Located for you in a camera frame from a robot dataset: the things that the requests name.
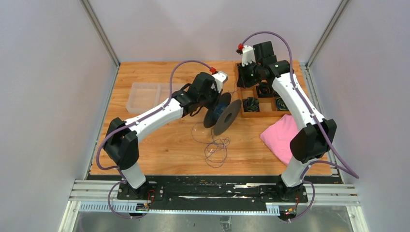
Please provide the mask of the dark grey filament spool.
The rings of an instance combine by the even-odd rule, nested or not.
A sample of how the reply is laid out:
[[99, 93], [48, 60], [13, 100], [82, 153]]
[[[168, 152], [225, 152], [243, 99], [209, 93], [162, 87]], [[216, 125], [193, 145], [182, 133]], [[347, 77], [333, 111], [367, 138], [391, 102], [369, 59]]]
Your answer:
[[242, 108], [240, 99], [234, 101], [231, 99], [230, 93], [221, 94], [216, 106], [213, 109], [208, 109], [204, 117], [203, 126], [213, 128], [215, 135], [221, 135], [228, 130]]

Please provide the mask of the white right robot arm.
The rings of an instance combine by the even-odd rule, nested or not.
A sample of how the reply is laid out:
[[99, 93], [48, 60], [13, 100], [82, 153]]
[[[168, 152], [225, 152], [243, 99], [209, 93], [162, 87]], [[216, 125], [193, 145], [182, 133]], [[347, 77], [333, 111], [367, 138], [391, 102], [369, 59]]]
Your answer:
[[278, 61], [271, 42], [254, 46], [241, 43], [237, 53], [241, 55], [237, 86], [262, 85], [275, 91], [296, 122], [298, 133], [290, 142], [292, 158], [276, 188], [277, 197], [287, 202], [295, 196], [295, 187], [302, 184], [308, 166], [329, 151], [337, 125], [314, 108], [294, 75], [292, 62]]

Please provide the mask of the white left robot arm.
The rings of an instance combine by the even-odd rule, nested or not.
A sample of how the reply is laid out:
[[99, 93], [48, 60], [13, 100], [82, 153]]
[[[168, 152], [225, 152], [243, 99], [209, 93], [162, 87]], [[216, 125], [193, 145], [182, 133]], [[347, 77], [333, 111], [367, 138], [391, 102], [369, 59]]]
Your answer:
[[146, 177], [138, 164], [139, 143], [174, 120], [216, 106], [227, 80], [228, 75], [222, 71], [214, 74], [201, 72], [191, 84], [184, 85], [147, 112], [127, 120], [115, 118], [111, 121], [102, 148], [115, 162], [135, 199], [144, 199], [148, 194]]

